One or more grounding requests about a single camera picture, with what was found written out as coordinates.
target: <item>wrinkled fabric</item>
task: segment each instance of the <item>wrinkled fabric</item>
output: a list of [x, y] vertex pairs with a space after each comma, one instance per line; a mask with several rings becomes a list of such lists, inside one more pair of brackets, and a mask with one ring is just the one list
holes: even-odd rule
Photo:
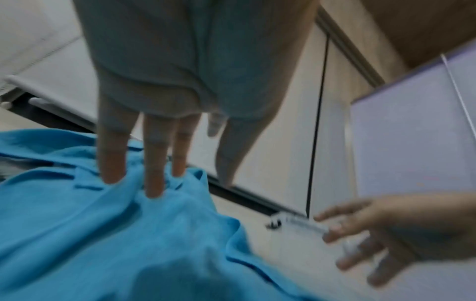
[[0, 184], [0, 300], [320, 300], [254, 256], [239, 221], [215, 210], [206, 174], [143, 191], [142, 145], [127, 174], [98, 177], [95, 136], [0, 133], [0, 156], [44, 163]]

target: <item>clothing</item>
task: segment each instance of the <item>clothing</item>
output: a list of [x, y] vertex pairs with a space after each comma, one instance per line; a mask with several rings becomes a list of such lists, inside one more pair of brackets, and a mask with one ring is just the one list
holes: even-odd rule
[[47, 165], [0, 184], [0, 300], [320, 300], [251, 253], [202, 170], [173, 178], [168, 164], [167, 189], [150, 200], [141, 143], [113, 186], [94, 144], [63, 130], [0, 133], [0, 156]]

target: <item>brown ceiling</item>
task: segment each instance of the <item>brown ceiling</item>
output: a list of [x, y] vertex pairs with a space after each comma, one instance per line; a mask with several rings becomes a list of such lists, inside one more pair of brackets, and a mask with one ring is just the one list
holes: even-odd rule
[[476, 38], [476, 0], [361, 0], [409, 67]]

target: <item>finger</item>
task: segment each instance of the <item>finger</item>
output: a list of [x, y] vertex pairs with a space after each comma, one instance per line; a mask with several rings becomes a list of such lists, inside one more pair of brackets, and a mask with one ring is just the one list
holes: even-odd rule
[[367, 277], [367, 282], [374, 287], [381, 287], [392, 280], [398, 273], [409, 265], [388, 254], [378, 264], [378, 267]]
[[379, 210], [378, 206], [369, 206], [352, 214], [339, 225], [331, 226], [323, 239], [325, 242], [333, 242], [365, 230], [385, 227], [388, 223], [389, 219], [383, 210]]
[[215, 160], [218, 180], [223, 186], [232, 184], [239, 165], [271, 120], [272, 118], [227, 121]]
[[127, 142], [138, 116], [139, 112], [100, 93], [97, 161], [100, 176], [107, 184], [116, 183], [125, 175]]
[[370, 199], [364, 199], [364, 200], [358, 200], [358, 201], [345, 203], [342, 205], [337, 205], [314, 216], [314, 220], [317, 222], [322, 222], [333, 217], [352, 214], [368, 206], [371, 202], [372, 200]]
[[174, 137], [177, 119], [146, 115], [144, 117], [145, 192], [155, 198], [164, 191], [164, 167], [167, 151]]
[[188, 150], [200, 117], [201, 114], [190, 115], [178, 121], [172, 152], [172, 176], [174, 177], [181, 177], [185, 173]]
[[227, 117], [220, 113], [208, 114], [208, 137], [215, 137], [227, 121]]
[[385, 246], [375, 238], [367, 237], [350, 254], [337, 260], [336, 265], [339, 269], [346, 271], [383, 251], [384, 248]]

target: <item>dark vertical line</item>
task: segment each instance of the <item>dark vertical line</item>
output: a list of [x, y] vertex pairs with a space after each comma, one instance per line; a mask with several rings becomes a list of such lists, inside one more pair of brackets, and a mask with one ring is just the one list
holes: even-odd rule
[[306, 203], [306, 216], [309, 218], [309, 211], [311, 208], [311, 195], [312, 195], [312, 177], [314, 175], [314, 157], [316, 155], [316, 146], [317, 146], [317, 133], [319, 131], [319, 120], [321, 117], [321, 106], [322, 106], [322, 94], [324, 93], [324, 82], [326, 79], [326, 67], [327, 67], [327, 54], [329, 52], [329, 33], [326, 35], [326, 49], [324, 52], [324, 66], [322, 68], [322, 79], [321, 79], [321, 89], [319, 91], [319, 105], [317, 106], [317, 117], [316, 117], [316, 127], [314, 129], [314, 143], [312, 145], [312, 155], [311, 155], [311, 168], [309, 172], [309, 184], [307, 185], [307, 203]]

